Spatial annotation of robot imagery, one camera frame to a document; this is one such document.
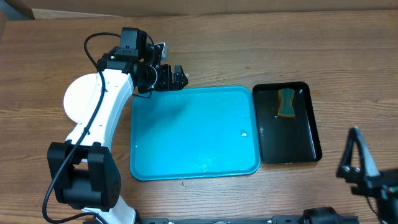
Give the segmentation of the green yellow scrubbing sponge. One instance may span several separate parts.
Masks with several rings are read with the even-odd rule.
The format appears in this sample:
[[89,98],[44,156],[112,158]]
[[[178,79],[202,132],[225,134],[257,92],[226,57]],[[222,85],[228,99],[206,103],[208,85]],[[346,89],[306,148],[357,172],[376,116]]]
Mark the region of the green yellow scrubbing sponge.
[[295,90],[291,88],[283,88],[277,91],[278,117],[287,118],[287,119],[295,118],[295,112],[293,107],[294,94]]

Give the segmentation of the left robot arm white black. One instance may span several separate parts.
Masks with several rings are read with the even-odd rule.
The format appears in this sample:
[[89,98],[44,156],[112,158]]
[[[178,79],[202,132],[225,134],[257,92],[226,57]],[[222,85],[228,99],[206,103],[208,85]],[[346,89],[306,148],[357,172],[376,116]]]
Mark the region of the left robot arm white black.
[[47,213],[52,193],[58,203],[80,211],[59,223],[85,216],[98,223],[138,221],[137,212],[121,196],[121,174],[111,145],[124,105],[136,91],[148,98],[152,91],[182,90],[187,85],[181,65],[171,69],[161,64],[166,52],[164,42],[119,45],[93,62],[96,80],[75,128],[64,142],[52,142],[47,151],[52,178],[42,204],[47,222],[56,222]]

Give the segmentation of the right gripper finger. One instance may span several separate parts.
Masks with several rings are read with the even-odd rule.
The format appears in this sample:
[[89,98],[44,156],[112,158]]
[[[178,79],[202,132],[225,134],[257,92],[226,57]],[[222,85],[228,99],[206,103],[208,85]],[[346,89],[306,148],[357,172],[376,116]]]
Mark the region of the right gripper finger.
[[361,130],[355,126],[353,128],[354,141],[357,144],[358,156],[360,161],[359,173],[363,177],[377,177],[381,173],[377,168],[377,165],[370,153],[366,140],[361,132]]
[[352,154],[354,148],[354,142],[356,141],[357,137],[357,127],[353,127],[348,132],[348,138],[346,141],[345,149],[343,156],[341,158],[340,164],[338,166],[339,170],[351,170],[353,166],[351,165],[352,162]]

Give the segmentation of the white plate with ketchup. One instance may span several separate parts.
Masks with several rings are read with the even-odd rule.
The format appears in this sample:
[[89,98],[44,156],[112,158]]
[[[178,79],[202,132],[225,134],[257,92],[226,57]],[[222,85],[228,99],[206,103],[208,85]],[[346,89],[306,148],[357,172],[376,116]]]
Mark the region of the white plate with ketchup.
[[67,116],[78,123],[85,112],[94,93],[97,74],[83,75],[73,81],[63,97],[63,107]]

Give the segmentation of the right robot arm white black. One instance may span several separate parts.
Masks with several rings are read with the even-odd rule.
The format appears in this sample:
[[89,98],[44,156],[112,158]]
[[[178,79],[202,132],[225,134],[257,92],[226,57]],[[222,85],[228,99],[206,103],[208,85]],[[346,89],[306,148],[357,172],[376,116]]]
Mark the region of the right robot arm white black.
[[[397,223],[397,169],[380,171],[371,156],[361,130],[355,126],[349,130],[345,151],[336,171],[337,178],[345,179],[353,195],[376,201],[372,212],[380,223]],[[331,207],[305,210],[298,223],[359,223],[358,217],[339,215]]]

